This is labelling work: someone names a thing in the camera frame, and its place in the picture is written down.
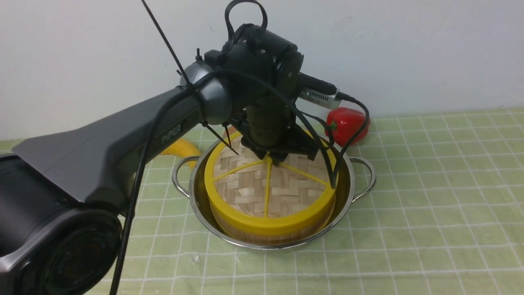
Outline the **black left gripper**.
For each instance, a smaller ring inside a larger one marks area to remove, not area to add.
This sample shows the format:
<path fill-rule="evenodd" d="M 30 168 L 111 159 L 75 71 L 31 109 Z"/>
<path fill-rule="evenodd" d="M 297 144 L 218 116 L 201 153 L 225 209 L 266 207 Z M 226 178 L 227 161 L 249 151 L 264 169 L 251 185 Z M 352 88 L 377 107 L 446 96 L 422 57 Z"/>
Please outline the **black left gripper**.
<path fill-rule="evenodd" d="M 295 119 L 281 99 L 262 98 L 236 114 L 235 128 L 242 135 L 243 146 L 259 159 L 268 155 L 274 166 L 283 163 L 289 154 L 314 160 L 319 152 L 318 144 Z"/>

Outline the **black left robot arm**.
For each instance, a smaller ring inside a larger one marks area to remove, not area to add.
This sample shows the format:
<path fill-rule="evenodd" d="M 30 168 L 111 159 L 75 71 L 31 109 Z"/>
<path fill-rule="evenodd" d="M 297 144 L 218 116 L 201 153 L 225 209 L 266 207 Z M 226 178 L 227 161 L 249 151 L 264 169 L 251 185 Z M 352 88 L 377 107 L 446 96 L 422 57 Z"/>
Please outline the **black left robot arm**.
<path fill-rule="evenodd" d="M 256 148 L 315 155 L 287 122 L 304 56 L 245 24 L 197 56 L 180 84 L 72 131 L 22 141 L 1 156 L 2 295 L 82 295 L 122 260 L 148 162 L 200 123 L 241 122 Z"/>

